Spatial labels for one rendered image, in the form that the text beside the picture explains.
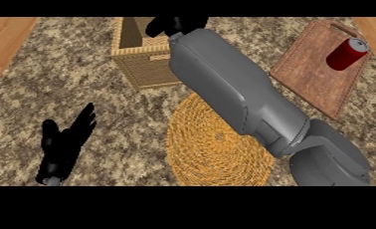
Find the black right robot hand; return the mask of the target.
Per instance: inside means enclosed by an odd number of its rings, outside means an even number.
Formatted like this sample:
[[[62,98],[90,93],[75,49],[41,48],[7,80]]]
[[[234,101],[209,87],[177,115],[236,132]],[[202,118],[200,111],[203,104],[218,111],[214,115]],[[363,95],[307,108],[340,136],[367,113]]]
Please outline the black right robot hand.
[[[147,25],[146,34],[153,38],[159,33],[165,33],[166,36],[172,36],[175,33],[184,35],[194,29],[205,27],[206,17],[168,17],[159,16]]]

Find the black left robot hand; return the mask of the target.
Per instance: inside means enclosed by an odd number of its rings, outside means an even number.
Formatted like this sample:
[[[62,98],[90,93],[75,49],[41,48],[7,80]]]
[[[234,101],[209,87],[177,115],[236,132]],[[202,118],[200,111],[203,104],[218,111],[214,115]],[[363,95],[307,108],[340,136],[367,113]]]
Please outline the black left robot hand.
[[[44,156],[35,177],[40,184],[44,184],[46,178],[57,177],[62,183],[69,177],[81,147],[90,138],[96,124],[93,104],[87,104],[72,125],[63,130],[59,130],[57,124],[51,119],[43,121],[41,148]]]

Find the square wicker basket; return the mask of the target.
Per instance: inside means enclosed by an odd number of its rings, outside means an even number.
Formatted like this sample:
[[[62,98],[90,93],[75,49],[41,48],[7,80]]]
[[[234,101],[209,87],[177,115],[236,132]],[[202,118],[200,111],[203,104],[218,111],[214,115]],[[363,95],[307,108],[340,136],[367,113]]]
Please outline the square wicker basket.
[[[118,17],[115,21],[110,57],[135,90],[178,85],[169,68],[169,37],[150,38],[146,27],[152,17]]]

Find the round woven yellow placemat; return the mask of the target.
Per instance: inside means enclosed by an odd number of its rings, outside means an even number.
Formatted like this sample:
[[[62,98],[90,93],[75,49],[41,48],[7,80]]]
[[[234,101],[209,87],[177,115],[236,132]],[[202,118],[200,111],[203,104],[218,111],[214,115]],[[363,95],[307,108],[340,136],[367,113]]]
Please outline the round woven yellow placemat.
[[[239,135],[196,93],[180,103],[168,124],[166,154],[183,186],[259,186],[273,156],[253,137]]]

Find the brown wooden cutting board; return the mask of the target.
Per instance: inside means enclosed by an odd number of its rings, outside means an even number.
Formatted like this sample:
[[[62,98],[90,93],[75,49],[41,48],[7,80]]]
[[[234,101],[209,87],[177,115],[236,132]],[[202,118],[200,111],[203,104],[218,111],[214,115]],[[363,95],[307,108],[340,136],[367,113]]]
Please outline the brown wooden cutting board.
[[[273,78],[326,114],[337,119],[363,73],[370,54],[343,70],[333,70],[326,57],[349,38],[363,35],[333,20],[312,20],[270,70]]]

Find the red can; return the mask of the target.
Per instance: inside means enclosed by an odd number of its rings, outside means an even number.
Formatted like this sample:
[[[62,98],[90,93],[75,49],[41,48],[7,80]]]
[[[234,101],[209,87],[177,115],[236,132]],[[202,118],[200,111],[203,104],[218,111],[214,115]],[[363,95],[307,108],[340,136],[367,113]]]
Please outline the red can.
[[[367,43],[360,38],[349,38],[326,57],[326,64],[333,70],[343,71],[367,53]]]

